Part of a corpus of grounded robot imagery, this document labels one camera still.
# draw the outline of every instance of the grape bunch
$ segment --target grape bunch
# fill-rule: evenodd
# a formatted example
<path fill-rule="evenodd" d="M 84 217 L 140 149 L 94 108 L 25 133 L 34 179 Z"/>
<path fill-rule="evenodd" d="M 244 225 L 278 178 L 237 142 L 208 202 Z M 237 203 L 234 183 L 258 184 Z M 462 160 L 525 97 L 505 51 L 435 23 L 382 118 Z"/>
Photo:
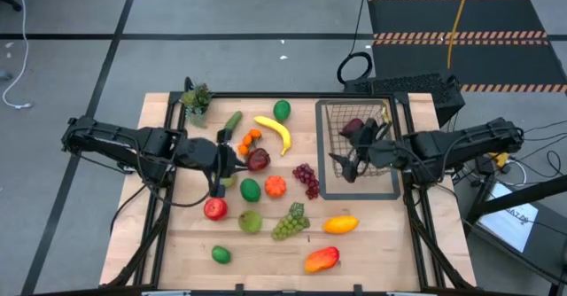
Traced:
<path fill-rule="evenodd" d="M 293 170 L 293 176 L 299 179 L 303 184 L 307 185 L 307 197 L 309 199 L 315 199 L 319 197 L 321 189 L 319 188 L 319 181 L 315 177 L 315 171 L 307 164 L 301 164 Z"/>
<path fill-rule="evenodd" d="M 303 216 L 303 204 L 293 203 L 290 212 L 272 230 L 272 238 L 284 240 L 310 226 L 309 219 Z"/>

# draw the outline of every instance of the floor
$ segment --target floor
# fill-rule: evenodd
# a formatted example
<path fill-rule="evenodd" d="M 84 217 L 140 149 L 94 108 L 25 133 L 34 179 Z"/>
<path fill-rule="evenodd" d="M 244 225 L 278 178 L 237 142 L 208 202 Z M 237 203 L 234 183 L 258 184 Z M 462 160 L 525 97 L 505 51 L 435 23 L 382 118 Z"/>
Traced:
<path fill-rule="evenodd" d="M 135 127 L 144 94 L 180 90 L 186 75 L 209 83 L 213 90 L 339 91 L 335 71 L 350 49 L 350 36 L 309 34 L 352 33 L 360 4 L 360 0 L 134 0 L 129 14 L 121 18 L 127 0 L 26 1 L 27 32 L 37 36 L 30 40 L 27 71 L 8 97 L 34 107 L 16 111 L 0 106 L 4 126 L 0 264 L 5 269 L 0 274 L 0 296 L 98 284 L 122 177 L 84 161 L 74 170 L 69 155 L 60 151 L 69 117 L 89 111 L 97 120 Z M 548 33 L 564 38 L 567 0 L 532 1 Z M 21 13 L 0 4 L 0 20 L 0 38 L 20 32 Z M 125 34 L 125 40 L 113 41 L 115 32 Z M 371 33 L 366 5 L 361 33 Z M 182 35 L 183 40 L 151 34 Z M 355 50 L 364 51 L 367 44 L 359 41 Z M 567 63 L 567 42 L 553 46 Z M 16 74 L 22 58 L 22 41 L 0 40 L 1 68 Z M 345 77 L 356 76 L 363 67 L 352 64 Z M 563 120 L 567 113 L 564 94 L 465 93 L 464 98 L 467 105 L 457 128 L 499 116 L 529 128 Z M 563 130 L 559 126 L 540 134 Z M 522 152 L 537 146 L 526 144 Z M 561 144 L 555 150 L 567 155 Z M 528 163 L 552 172 L 544 153 Z M 65 184 L 73 174 L 68 188 Z M 533 174 L 528 179 L 540 180 Z M 465 212 L 474 191 L 462 182 L 457 192 Z M 60 215 L 50 215 L 54 203 L 64 204 Z M 543 203 L 567 216 L 567 194 Z M 56 228 L 46 227 L 48 218 L 58 217 Z M 52 240 L 46 239 L 50 234 Z M 479 286 L 547 294 L 549 283 L 474 235 L 469 249 Z"/>

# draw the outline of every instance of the white cable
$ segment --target white cable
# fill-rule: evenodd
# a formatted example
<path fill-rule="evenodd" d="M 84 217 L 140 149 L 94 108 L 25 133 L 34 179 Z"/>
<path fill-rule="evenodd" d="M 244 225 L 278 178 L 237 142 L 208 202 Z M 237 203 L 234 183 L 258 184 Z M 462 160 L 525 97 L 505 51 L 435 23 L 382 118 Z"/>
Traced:
<path fill-rule="evenodd" d="M 522 163 L 520 163 L 520 162 L 518 162 L 518 161 L 516 161 L 516 160 L 514 160 L 514 159 L 509 159 L 509 162 L 511 162 L 511 163 L 516 163 L 516 164 L 522 169 L 522 174 L 524 174 L 524 180 L 523 180 L 521 183 L 518 183 L 518 184 L 508 183 L 508 182 L 504 182 L 504 181 L 502 181 L 502 180 L 498 180 L 498 181 L 499 181 L 499 182 L 502 182 L 502 183 L 504 183 L 504 184 L 506 184 L 506 185 L 509 185 L 509 186 L 524 186 L 526 183 L 528 183 L 528 174 L 525 173 L 525 168 L 524 168 L 524 166 L 522 165 Z"/>
<path fill-rule="evenodd" d="M 21 78 L 21 76 L 24 74 L 24 72 L 26 71 L 26 65 L 27 65 L 27 52 L 29 51 L 29 43 L 27 42 L 27 38 L 26 38 L 26 0 L 21 0 L 21 6 L 22 6 L 22 22 L 21 22 L 21 35 L 24 37 L 24 46 L 26 47 L 26 52 L 24 53 L 24 62 L 21 66 L 21 71 L 19 72 L 18 76 L 16 77 L 16 79 L 14 79 L 14 81 L 12 82 L 12 84 L 10 84 L 8 86 L 8 88 L 6 88 L 6 90 L 4 90 L 4 93 L 2 94 L 2 100 L 4 101 L 4 103 L 6 103 L 7 105 L 19 110 L 22 108 L 29 108 L 32 107 L 31 104 L 26 103 L 24 105 L 15 105 L 12 104 L 10 102 L 8 102 L 8 100 L 6 100 L 6 94 L 8 93 L 8 91 L 10 91 L 10 89 L 16 85 L 16 83 L 18 83 L 19 78 Z"/>

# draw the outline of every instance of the black floor mat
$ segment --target black floor mat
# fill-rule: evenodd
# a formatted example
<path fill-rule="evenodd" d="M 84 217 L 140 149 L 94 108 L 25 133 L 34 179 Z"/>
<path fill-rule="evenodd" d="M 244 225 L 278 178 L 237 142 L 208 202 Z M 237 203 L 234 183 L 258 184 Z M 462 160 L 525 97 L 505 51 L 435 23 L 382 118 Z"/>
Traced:
<path fill-rule="evenodd" d="M 375 34 L 451 31 L 461 0 L 369 0 Z M 530 0 L 467 0 L 462 31 L 544 31 Z"/>
<path fill-rule="evenodd" d="M 442 44 L 375 44 L 374 64 L 377 78 L 406 74 L 447 71 L 447 49 Z M 538 90 L 561 90 L 565 84 L 557 59 L 546 41 L 540 44 L 456 44 L 451 73 L 467 90 L 504 91 L 504 86 L 543 86 Z"/>

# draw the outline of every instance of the yellow cable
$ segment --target yellow cable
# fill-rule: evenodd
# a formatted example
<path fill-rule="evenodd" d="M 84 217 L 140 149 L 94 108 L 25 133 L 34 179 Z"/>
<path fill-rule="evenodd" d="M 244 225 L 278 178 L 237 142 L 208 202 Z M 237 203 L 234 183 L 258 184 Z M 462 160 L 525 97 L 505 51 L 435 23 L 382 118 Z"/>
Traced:
<path fill-rule="evenodd" d="M 453 51 L 454 33 L 457 31 L 457 26 L 459 25 L 459 19 L 461 19 L 461 12 L 462 12 L 462 8 L 464 7 L 464 2 L 465 0 L 461 0 L 461 5 L 459 6 L 457 17 L 454 19 L 453 31 L 451 32 L 451 37 L 449 39 L 449 52 L 447 54 L 447 69 L 451 68 L 451 52 Z"/>

